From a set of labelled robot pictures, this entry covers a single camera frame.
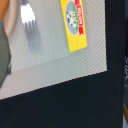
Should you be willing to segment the foam-padded gripper finger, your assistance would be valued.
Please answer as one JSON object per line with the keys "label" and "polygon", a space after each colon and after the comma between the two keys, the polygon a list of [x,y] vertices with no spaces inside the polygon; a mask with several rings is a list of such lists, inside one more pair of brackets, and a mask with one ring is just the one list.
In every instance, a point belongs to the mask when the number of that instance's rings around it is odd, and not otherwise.
{"label": "foam-padded gripper finger", "polygon": [[0,21],[0,88],[7,75],[11,73],[11,53],[9,42],[4,29],[4,23]]}

